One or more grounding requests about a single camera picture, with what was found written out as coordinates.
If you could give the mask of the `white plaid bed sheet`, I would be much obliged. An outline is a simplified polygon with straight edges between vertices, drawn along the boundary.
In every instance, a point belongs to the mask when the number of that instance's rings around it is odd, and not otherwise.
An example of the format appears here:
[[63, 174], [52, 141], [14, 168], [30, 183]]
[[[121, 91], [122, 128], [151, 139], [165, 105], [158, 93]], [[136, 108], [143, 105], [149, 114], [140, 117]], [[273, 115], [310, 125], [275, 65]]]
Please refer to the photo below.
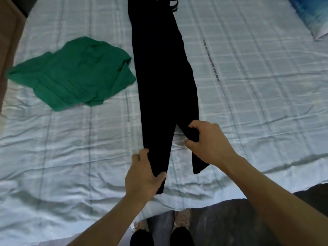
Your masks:
[[[294, 193], [328, 183], [328, 38], [288, 0], [179, 0], [200, 120]], [[84, 231], [125, 194], [142, 149], [135, 82], [102, 105], [53, 111], [13, 81], [0, 114], [0, 246]]]

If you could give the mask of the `brown wooden furniture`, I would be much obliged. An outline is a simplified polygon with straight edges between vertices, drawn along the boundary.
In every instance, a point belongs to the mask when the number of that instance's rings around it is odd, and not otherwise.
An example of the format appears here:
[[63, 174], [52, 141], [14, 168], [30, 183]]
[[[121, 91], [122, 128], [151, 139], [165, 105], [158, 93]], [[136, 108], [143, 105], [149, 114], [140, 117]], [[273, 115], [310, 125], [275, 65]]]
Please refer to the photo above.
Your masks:
[[7, 90], [6, 71], [13, 65], [26, 16], [12, 0], [0, 0], [0, 113]]

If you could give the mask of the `person's shoe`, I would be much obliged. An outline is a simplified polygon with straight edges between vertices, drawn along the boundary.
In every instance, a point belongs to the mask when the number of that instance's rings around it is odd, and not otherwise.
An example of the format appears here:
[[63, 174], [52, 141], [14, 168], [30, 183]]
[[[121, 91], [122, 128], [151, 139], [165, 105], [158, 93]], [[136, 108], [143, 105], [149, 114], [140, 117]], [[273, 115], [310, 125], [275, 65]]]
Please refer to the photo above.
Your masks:
[[132, 228], [133, 233], [135, 233], [138, 230], [144, 230], [144, 231], [149, 232], [149, 227], [148, 227], [148, 223], [147, 223], [146, 219], [133, 223], [131, 228]]
[[191, 208], [186, 208], [182, 211], [175, 211], [174, 225], [173, 225], [172, 232], [180, 227], [184, 227], [187, 230], [189, 230], [190, 223], [191, 223], [191, 215], [192, 215]]

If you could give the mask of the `green shirt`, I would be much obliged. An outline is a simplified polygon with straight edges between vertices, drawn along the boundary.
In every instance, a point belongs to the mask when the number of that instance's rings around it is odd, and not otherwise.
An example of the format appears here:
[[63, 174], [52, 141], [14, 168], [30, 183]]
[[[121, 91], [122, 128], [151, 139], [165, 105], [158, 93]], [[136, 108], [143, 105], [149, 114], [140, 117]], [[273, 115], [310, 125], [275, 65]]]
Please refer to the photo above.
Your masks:
[[33, 89], [54, 111], [90, 107], [118, 94], [136, 81], [131, 56], [105, 41], [80, 37], [60, 50], [26, 60], [6, 72], [8, 79]]

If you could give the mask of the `person's left forearm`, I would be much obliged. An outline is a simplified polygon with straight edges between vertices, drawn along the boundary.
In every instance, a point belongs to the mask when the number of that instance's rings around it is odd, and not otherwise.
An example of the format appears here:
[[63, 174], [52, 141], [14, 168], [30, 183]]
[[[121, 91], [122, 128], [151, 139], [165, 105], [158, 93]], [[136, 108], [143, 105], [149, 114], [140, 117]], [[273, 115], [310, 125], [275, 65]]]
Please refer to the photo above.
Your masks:
[[133, 220], [150, 199], [141, 192], [126, 194], [112, 210], [67, 246], [118, 246]]

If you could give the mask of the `blue and white pillow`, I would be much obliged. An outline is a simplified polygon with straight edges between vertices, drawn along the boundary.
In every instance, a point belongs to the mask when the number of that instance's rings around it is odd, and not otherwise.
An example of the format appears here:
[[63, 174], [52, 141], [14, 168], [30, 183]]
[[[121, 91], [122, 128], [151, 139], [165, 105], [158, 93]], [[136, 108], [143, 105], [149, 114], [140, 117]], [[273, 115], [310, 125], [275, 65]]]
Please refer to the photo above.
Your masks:
[[315, 40], [328, 34], [328, 0], [288, 0]]

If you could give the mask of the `person's left leg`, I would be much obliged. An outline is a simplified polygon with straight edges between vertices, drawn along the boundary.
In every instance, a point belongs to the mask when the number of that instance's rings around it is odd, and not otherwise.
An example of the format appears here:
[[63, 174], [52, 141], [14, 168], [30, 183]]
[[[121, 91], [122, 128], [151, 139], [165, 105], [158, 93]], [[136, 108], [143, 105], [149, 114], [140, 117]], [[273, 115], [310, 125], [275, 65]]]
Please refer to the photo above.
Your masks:
[[154, 246], [153, 236], [146, 230], [136, 230], [131, 236], [129, 246]]

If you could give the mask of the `person's right hand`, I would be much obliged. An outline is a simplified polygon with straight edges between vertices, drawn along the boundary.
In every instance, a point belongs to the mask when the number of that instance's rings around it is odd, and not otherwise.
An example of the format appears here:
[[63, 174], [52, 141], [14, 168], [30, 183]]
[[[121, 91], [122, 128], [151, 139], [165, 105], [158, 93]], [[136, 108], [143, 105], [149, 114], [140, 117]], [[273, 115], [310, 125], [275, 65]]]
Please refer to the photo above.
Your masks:
[[199, 141], [203, 145], [203, 153], [199, 157], [205, 163], [211, 164], [227, 173], [229, 165], [240, 161], [230, 142], [218, 124], [207, 121], [193, 120], [190, 128], [197, 129]]

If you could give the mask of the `person's left shoe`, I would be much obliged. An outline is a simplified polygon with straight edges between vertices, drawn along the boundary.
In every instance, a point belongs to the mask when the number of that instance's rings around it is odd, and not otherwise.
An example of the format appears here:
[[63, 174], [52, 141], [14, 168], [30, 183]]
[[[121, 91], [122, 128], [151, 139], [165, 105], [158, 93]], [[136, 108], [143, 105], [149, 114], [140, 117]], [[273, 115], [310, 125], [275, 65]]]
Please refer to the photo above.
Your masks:
[[146, 219], [133, 223], [131, 228], [132, 228], [133, 233], [135, 233], [138, 230], [144, 230], [144, 231], [149, 232], [149, 227], [148, 227], [148, 223], [147, 223]]

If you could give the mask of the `person's right leg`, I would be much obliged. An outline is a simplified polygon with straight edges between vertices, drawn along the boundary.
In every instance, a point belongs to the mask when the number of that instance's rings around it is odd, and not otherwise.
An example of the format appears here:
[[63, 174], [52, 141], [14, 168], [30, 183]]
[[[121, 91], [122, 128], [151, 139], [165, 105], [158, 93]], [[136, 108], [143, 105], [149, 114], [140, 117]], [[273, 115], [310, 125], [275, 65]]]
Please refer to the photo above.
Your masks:
[[177, 227], [170, 235], [170, 246], [195, 246], [195, 244], [186, 227]]

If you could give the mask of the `person's left hand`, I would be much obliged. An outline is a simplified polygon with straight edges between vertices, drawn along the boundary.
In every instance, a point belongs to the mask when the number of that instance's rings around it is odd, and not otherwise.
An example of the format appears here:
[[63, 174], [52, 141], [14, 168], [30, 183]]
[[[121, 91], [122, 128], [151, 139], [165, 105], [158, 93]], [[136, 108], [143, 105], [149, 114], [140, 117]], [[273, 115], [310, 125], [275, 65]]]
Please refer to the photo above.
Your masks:
[[152, 172], [148, 153], [148, 149], [140, 151], [140, 162], [134, 167], [131, 164], [125, 177], [125, 197], [143, 205], [149, 202], [159, 190], [153, 186], [153, 178], [158, 175], [155, 176]]

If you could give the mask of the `person's right forearm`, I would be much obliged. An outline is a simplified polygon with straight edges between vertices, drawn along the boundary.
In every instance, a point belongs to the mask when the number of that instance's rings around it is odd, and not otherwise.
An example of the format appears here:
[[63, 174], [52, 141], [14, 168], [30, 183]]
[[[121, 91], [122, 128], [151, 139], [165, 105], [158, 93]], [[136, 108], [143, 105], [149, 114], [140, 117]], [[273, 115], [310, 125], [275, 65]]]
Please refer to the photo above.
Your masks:
[[238, 155], [222, 171], [240, 188], [283, 246], [328, 246], [328, 217]]

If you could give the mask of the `person's leg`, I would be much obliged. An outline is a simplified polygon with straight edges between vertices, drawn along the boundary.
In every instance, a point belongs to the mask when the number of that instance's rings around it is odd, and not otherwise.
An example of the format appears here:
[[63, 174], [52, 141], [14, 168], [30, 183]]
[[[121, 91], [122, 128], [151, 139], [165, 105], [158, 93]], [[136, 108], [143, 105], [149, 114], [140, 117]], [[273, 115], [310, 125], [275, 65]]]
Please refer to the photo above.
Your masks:
[[154, 246], [153, 236], [146, 230], [136, 230], [131, 236], [129, 246]]
[[195, 246], [195, 244], [186, 227], [177, 227], [170, 235], [170, 246]]

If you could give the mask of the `person's right shoe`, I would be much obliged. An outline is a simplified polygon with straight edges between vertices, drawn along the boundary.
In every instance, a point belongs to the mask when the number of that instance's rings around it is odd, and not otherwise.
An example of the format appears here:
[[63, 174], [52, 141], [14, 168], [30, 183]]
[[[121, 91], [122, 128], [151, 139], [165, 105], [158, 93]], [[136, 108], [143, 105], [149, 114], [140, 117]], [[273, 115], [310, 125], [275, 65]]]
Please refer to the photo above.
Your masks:
[[184, 227], [187, 230], [189, 230], [190, 223], [191, 223], [191, 215], [192, 215], [191, 208], [186, 208], [182, 211], [175, 211], [174, 225], [173, 225], [172, 232], [180, 227]]

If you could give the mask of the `black trousers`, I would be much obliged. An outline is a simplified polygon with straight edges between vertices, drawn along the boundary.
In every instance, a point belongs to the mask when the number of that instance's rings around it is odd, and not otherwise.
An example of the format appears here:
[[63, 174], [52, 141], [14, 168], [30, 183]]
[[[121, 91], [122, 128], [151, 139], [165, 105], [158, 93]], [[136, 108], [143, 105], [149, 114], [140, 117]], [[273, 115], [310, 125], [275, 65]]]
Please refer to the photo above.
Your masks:
[[199, 119], [197, 87], [173, 14], [178, 0], [127, 1], [143, 146], [157, 176], [168, 170], [176, 126], [199, 141], [199, 131], [189, 127]]

